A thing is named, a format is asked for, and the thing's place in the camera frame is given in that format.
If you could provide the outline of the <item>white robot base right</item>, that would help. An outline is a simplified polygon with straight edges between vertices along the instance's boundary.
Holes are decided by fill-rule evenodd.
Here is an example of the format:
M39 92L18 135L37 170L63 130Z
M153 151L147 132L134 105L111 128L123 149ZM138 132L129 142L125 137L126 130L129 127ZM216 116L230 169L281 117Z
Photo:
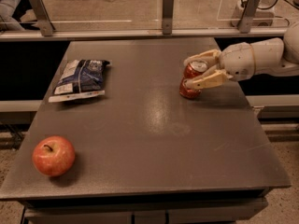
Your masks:
M283 22L285 22L286 25L289 26L290 21L288 19L276 14L277 2L278 0L260 0L253 19L252 26L273 26L275 24L281 25ZM236 2L235 9L230 21L233 27L237 27L246 3L247 0L238 0Z

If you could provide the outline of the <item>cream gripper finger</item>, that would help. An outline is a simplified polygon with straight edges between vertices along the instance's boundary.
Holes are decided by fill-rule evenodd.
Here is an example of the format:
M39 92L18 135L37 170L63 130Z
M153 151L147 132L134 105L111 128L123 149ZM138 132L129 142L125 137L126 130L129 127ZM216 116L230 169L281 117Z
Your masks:
M215 88L223 85L232 77L225 69L219 69L214 65L205 71L204 74L187 80L185 85L187 88L193 90Z
M183 64L187 66L189 63L194 61L205 61L207 63L207 66L211 67L212 65L215 65L218 62L220 55L221 55L220 50L211 49L208 51L204 51L200 54L196 54L191 57L188 57L187 59L184 60Z

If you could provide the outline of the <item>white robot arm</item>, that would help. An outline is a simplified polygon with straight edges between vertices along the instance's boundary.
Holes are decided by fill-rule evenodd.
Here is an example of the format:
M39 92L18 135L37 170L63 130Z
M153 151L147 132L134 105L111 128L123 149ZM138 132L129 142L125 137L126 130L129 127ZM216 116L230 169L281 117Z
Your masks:
M297 76L299 64L299 22L282 38L254 43L237 43L223 51L211 49L184 61L180 87L185 91L221 86L225 81L243 81L260 74Z

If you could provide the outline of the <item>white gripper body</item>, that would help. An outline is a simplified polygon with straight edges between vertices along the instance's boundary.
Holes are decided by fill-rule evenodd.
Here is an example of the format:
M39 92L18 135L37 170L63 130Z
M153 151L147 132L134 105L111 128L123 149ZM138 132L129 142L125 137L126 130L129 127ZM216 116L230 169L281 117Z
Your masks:
M233 81L250 79L256 70L256 61L252 45L234 44L221 52L220 68L224 69Z

